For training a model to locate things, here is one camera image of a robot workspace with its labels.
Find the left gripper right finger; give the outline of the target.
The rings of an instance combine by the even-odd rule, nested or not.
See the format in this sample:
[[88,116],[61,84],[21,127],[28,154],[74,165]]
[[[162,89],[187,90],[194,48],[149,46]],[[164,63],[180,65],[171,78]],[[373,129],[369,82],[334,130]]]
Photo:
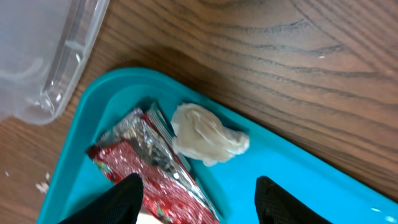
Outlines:
[[254,204],[260,224],[330,223],[266,176],[256,180]]

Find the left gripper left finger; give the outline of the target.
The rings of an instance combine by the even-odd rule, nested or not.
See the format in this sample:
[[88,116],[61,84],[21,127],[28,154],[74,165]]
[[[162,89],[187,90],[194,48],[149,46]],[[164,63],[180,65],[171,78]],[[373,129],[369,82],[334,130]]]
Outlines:
[[144,196],[139,174],[130,174],[60,224],[135,224]]

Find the large white plate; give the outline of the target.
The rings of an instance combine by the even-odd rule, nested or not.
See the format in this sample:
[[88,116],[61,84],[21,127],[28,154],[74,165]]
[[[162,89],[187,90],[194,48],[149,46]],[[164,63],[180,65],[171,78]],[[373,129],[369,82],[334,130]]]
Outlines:
[[140,212],[137,216],[136,224],[163,224],[163,223],[150,214]]

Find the red snack wrapper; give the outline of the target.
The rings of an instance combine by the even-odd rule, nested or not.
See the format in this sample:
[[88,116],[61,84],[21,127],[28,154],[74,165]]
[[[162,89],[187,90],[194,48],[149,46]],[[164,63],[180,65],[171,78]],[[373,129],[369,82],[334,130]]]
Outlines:
[[162,223],[219,223],[216,209],[172,147],[172,132],[157,103],[134,109],[87,150],[114,184],[135,173],[143,206]]

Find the small white tissue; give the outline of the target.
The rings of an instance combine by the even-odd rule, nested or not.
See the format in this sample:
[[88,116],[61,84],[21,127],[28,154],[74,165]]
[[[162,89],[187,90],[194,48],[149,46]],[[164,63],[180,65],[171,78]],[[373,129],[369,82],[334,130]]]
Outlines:
[[223,126],[211,111],[193,103],[178,106],[171,125],[174,152],[200,160],[208,167],[245,153],[250,145],[247,134]]

